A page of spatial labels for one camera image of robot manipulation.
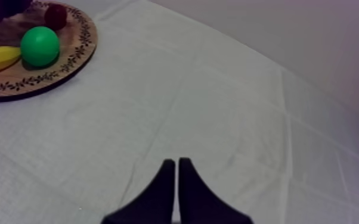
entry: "wooden plate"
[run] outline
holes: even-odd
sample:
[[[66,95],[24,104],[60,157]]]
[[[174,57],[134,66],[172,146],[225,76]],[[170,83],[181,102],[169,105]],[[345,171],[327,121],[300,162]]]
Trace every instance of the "wooden plate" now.
[[[44,25],[44,13],[51,3],[56,2],[35,1],[25,13],[3,20],[0,46],[19,46],[26,31]],[[67,8],[68,18],[67,26],[56,32],[60,38],[59,58],[45,69],[30,68],[19,60],[0,71],[0,101],[31,97],[55,88],[73,77],[91,58],[97,45],[95,24],[81,10],[61,5]]]

